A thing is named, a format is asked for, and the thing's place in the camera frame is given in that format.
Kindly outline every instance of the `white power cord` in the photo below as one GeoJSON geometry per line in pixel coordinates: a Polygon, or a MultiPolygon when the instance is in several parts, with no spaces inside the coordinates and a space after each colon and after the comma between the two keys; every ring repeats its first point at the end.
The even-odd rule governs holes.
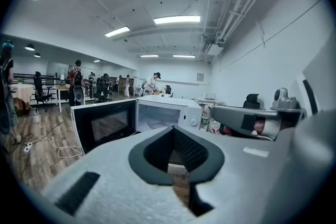
{"type": "Polygon", "coordinates": [[[32,142],[28,143],[28,146],[33,145],[34,142],[40,142],[40,141],[42,141],[42,140],[44,140],[44,139],[49,140],[49,142],[51,143],[52,146],[54,146],[55,148],[58,148],[57,156],[58,156],[59,158],[73,158],[73,157],[76,157],[76,156],[79,156],[79,155],[83,155],[82,152],[79,152],[79,151],[77,151],[77,150],[74,149],[74,148],[80,148],[80,147],[78,147],[78,146],[61,146],[61,147],[59,147],[59,146],[54,145],[48,137],[43,138],[43,139],[41,139],[41,140],[35,140],[35,141],[32,141],[32,142]],[[63,148],[70,148],[70,149],[72,149],[72,150],[78,152],[79,154],[74,155],[74,156],[71,156],[71,157],[62,157],[62,156],[59,156],[59,151],[60,151],[61,149],[63,149],[63,148]]]}

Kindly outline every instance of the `microwave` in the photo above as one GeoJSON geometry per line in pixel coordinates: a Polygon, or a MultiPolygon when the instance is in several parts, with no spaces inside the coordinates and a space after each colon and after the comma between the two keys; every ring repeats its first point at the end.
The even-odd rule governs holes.
{"type": "Polygon", "coordinates": [[[166,126],[198,130],[201,116],[202,108],[194,100],[159,95],[71,107],[73,130],[83,154],[101,144],[166,126]]]}

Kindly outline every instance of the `microwave control knob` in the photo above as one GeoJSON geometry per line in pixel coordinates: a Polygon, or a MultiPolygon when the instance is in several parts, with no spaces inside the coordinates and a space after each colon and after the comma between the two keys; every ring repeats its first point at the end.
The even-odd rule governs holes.
{"type": "Polygon", "coordinates": [[[197,124],[198,124],[198,120],[195,119],[195,118],[192,118],[192,119],[190,120],[190,124],[191,124],[191,126],[195,127],[195,126],[197,126],[197,124]]]}

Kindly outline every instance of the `red shirt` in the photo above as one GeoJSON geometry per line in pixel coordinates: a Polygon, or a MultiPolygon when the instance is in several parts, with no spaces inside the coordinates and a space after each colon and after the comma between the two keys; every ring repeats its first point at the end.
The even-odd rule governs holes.
{"type": "MultiPolygon", "coordinates": [[[[77,71],[80,71],[81,68],[80,68],[80,67],[76,67],[76,70],[77,70],[77,71]]],[[[75,74],[75,71],[72,69],[72,70],[70,71],[70,74],[69,74],[70,87],[73,87],[73,86],[74,86],[74,85],[73,85],[73,81],[72,81],[74,74],[75,74]]]]}

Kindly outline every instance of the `table leg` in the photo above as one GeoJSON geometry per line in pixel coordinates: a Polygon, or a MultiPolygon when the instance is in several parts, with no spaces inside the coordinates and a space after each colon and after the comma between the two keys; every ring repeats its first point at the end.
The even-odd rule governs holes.
{"type": "Polygon", "coordinates": [[[58,105],[59,105],[59,113],[62,113],[62,108],[61,108],[61,91],[57,89],[58,91],[58,105]]]}

